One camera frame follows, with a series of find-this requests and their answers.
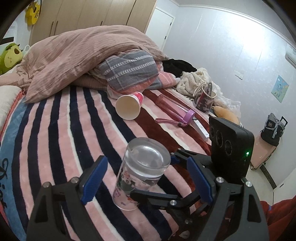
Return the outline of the pink suitcase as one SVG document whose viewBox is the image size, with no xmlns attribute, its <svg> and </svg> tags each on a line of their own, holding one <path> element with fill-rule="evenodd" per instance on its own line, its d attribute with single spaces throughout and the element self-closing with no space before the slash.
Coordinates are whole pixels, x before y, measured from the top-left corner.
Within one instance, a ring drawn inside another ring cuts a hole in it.
<svg viewBox="0 0 296 241">
<path fill-rule="evenodd" d="M 256 170 L 260 168 L 271 157 L 275 150 L 275 146 L 267 143 L 261 138 L 261 135 L 258 135 L 254 142 L 250 169 Z"/>
</svg>

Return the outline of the white wall switch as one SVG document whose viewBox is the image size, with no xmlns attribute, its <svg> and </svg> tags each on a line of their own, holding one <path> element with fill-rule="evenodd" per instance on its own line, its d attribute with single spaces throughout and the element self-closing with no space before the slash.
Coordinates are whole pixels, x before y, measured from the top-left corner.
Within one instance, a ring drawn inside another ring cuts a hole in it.
<svg viewBox="0 0 296 241">
<path fill-rule="evenodd" d="M 243 77 L 244 77 L 244 73 L 243 73 L 243 72 L 241 73 L 241 72 L 239 72 L 239 71 L 234 71 L 234 75 L 235 75 L 237 78 L 243 80 Z"/>
</svg>

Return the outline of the printed mug with items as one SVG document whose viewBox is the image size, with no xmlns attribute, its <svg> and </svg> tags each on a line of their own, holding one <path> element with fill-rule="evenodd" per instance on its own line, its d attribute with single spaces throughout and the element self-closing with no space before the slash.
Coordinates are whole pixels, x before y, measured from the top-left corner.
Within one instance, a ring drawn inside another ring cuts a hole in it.
<svg viewBox="0 0 296 241">
<path fill-rule="evenodd" d="M 206 113 L 212 107 L 216 92 L 213 90 L 213 83 L 209 82 L 207 85 L 201 87 L 201 90 L 194 99 L 194 106 L 198 110 Z"/>
</svg>

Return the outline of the cream knitted fabric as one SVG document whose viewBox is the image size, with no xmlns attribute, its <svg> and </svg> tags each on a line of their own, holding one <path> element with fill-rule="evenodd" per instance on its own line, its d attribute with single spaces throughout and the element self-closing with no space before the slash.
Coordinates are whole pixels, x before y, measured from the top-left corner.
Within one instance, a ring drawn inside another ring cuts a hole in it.
<svg viewBox="0 0 296 241">
<path fill-rule="evenodd" d="M 199 68 L 196 72 L 183 72 L 175 89 L 178 93 L 193 100 L 201 93 L 201 88 L 207 86 L 210 82 L 213 85 L 212 90 L 217 94 L 217 98 L 223 97 L 221 88 L 212 81 L 205 68 Z"/>
</svg>

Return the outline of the white and pink paper cup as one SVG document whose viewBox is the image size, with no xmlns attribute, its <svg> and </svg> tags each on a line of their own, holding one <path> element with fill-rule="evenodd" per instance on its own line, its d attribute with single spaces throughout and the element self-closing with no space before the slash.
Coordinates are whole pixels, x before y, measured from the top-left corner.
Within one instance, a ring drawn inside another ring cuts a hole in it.
<svg viewBox="0 0 296 241">
<path fill-rule="evenodd" d="M 134 120 L 140 114 L 143 100 L 144 95 L 141 92 L 123 95 L 116 101 L 115 110 L 122 119 Z"/>
</svg>

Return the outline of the white long pillow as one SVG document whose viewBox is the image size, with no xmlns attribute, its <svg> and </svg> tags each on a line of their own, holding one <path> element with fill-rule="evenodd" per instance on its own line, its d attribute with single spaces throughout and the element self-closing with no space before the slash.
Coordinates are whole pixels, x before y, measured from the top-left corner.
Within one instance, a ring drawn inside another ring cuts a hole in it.
<svg viewBox="0 0 296 241">
<path fill-rule="evenodd" d="M 22 90 L 17 86 L 1 86 L 0 88 L 0 127 L 3 129 L 6 118 L 11 110 L 11 107 L 16 100 L 16 97 Z"/>
</svg>

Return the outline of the white air conditioner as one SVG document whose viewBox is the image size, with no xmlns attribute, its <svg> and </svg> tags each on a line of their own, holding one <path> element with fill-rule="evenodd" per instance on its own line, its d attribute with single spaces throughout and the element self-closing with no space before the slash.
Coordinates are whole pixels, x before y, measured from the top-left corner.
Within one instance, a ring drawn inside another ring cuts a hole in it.
<svg viewBox="0 0 296 241">
<path fill-rule="evenodd" d="M 296 50 L 291 45 L 287 45 L 285 59 L 293 66 L 296 67 Z"/>
</svg>

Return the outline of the pink crumpled duvet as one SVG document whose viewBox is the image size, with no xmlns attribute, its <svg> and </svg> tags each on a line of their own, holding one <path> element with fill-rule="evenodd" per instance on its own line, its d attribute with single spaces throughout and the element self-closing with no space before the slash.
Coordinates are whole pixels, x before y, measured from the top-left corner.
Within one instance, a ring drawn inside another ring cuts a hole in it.
<svg viewBox="0 0 296 241">
<path fill-rule="evenodd" d="M 41 101 L 59 92 L 106 58 L 139 49 L 156 61 L 166 55 L 144 33 L 125 25 L 96 26 L 64 32 L 35 43 L 1 85 L 27 91 L 26 102 Z"/>
</svg>

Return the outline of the pink bottle with purple lid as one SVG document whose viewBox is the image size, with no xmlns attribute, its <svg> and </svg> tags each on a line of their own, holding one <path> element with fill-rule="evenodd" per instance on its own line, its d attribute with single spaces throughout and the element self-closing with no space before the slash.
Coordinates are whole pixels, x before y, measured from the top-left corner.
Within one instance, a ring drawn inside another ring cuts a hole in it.
<svg viewBox="0 0 296 241">
<path fill-rule="evenodd" d="M 170 117 L 170 119 L 156 118 L 156 123 L 170 123 L 178 127 L 186 127 L 192 122 L 195 116 L 195 112 L 192 109 L 186 108 L 163 94 L 159 95 L 156 99 L 156 106 Z"/>
</svg>

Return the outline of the wall poster drawing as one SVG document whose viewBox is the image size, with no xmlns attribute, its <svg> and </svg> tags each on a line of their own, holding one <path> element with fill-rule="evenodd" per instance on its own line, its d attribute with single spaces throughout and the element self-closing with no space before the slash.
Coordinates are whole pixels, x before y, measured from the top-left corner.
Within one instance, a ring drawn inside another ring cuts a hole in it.
<svg viewBox="0 0 296 241">
<path fill-rule="evenodd" d="M 288 83 L 279 75 L 276 79 L 271 93 L 280 103 L 282 103 L 288 87 Z"/>
</svg>

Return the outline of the grey and pink patterned pillow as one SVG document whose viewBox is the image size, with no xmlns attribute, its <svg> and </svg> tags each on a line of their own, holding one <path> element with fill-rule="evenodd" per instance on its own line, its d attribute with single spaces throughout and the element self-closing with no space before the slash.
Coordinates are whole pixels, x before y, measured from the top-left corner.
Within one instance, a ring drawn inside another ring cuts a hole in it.
<svg viewBox="0 0 296 241">
<path fill-rule="evenodd" d="M 112 55 L 88 71 L 111 98 L 144 90 L 176 86 L 180 78 L 164 71 L 163 63 L 147 52 L 130 50 Z"/>
</svg>

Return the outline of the white remote control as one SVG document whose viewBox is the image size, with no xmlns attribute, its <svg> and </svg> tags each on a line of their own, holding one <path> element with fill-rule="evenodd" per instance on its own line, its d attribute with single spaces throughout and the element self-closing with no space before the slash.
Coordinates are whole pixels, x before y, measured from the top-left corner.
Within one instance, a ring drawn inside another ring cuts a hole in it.
<svg viewBox="0 0 296 241">
<path fill-rule="evenodd" d="M 201 136 L 203 141 L 205 142 L 208 141 L 209 139 L 208 131 L 202 126 L 202 124 L 196 118 L 193 118 L 193 120 L 191 121 L 191 126 Z"/>
</svg>

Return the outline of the orange plush toy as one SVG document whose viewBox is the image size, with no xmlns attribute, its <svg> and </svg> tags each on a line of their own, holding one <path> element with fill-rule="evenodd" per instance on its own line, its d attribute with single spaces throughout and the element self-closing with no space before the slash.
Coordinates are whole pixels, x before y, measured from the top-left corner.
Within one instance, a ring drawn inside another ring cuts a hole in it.
<svg viewBox="0 0 296 241">
<path fill-rule="evenodd" d="M 224 118 L 228 121 L 231 121 L 237 125 L 240 125 L 240 121 L 239 119 L 237 118 L 237 116 L 232 113 L 231 111 L 225 109 L 225 108 L 222 108 L 220 106 L 213 106 L 212 107 L 215 115 L 219 118 Z"/>
</svg>

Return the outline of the clear glass cup with print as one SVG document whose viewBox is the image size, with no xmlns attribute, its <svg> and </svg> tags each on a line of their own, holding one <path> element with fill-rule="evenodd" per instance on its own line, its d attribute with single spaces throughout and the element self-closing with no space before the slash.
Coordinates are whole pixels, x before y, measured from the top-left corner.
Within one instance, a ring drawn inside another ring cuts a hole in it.
<svg viewBox="0 0 296 241">
<path fill-rule="evenodd" d="M 151 138 L 134 138 L 125 151 L 115 189 L 114 204 L 120 209 L 137 209 L 139 203 L 130 194 L 133 190 L 149 191 L 155 186 L 171 163 L 167 148 Z"/>
</svg>

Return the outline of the green plush toy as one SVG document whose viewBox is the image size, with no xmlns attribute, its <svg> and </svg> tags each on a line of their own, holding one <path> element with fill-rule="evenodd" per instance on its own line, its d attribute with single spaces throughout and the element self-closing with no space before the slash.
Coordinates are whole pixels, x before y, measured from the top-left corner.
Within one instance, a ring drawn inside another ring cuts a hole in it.
<svg viewBox="0 0 296 241">
<path fill-rule="evenodd" d="M 1 54 L 1 75 L 7 73 L 9 70 L 14 68 L 23 59 L 23 51 L 19 48 L 16 43 L 7 45 Z"/>
</svg>

